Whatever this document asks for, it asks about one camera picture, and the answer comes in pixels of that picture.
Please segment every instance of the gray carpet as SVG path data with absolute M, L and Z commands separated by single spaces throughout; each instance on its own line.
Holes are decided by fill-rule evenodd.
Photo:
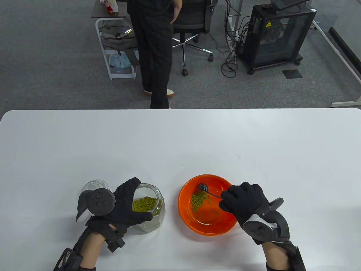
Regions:
M 254 4 L 244 1 L 244 16 Z M 342 0 L 314 0 L 317 20 L 327 31 L 337 18 Z M 109 80 L 90 19 L 93 0 L 18 0 L 0 6 L 0 117 L 14 109 L 126 109 L 148 108 L 140 75 Z M 219 0 L 211 34 L 225 49 L 225 6 Z M 299 67 L 278 66 L 249 76 L 238 61 L 233 79 L 220 71 L 227 54 L 215 49 L 210 36 L 201 36 L 208 55 L 187 48 L 188 77 L 181 75 L 180 48 L 173 51 L 169 88 L 175 91 L 172 108 L 284 108 L 328 107 L 331 102 L 354 100 L 361 94 L 352 74 L 321 34 L 310 30 L 301 48 Z M 282 70 L 299 69 L 301 79 L 286 80 Z

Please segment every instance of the metal spoon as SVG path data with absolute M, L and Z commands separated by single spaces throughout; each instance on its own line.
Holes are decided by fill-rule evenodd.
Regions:
M 204 191 L 205 193 L 208 193 L 208 194 L 210 194 L 210 195 L 212 195 L 212 196 L 214 196 L 216 198 L 222 199 L 220 196 L 217 196 L 217 195 L 215 195 L 215 194 L 213 194 L 211 192 L 208 192 L 208 186 L 206 184 L 198 185 L 198 189 L 201 190 L 201 191 Z

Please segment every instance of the shoe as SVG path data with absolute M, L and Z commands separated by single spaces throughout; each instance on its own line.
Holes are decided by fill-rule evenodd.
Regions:
M 145 91 L 144 90 L 144 94 L 147 96 L 152 96 L 152 92 L 151 91 Z M 171 89 L 167 89 L 167 97 L 173 97 L 174 96 L 174 91 L 172 91 Z

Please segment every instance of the forearm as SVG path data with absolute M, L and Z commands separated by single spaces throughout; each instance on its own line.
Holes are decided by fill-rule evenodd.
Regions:
M 183 1 L 182 0 L 173 0 L 173 5 L 175 7 L 181 8 L 183 6 Z
M 270 242 L 263 243 L 262 247 L 270 268 L 275 270 L 289 270 L 290 263 L 284 249 Z
M 104 241 L 105 237 L 96 232 L 91 233 L 85 239 L 82 251 L 80 252 L 81 256 L 83 256 L 82 263 L 80 264 L 81 267 L 88 269 L 95 267 Z

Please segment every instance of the hand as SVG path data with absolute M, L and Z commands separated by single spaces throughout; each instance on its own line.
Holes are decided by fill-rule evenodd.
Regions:
M 259 206 L 269 205 L 262 188 L 258 184 L 250 185 L 247 182 L 230 186 L 221 193 L 221 198 L 223 200 L 219 202 L 219 207 L 233 214 L 241 227 Z
M 132 178 L 120 185 L 115 191 L 115 206 L 114 209 L 107 215 L 95 216 L 89 221 L 102 221 L 104 225 L 112 224 L 122 234 L 127 232 L 127 228 L 136 224 L 141 224 L 144 221 L 151 221 L 153 218 L 150 212 L 134 212 L 132 210 L 133 197 L 136 188 L 140 185 L 137 178 Z
M 173 5 L 174 5 L 174 14 L 173 14 L 173 20 L 170 22 L 170 24 L 173 24 L 176 21 L 182 9 L 183 2 L 182 0 L 173 0 Z

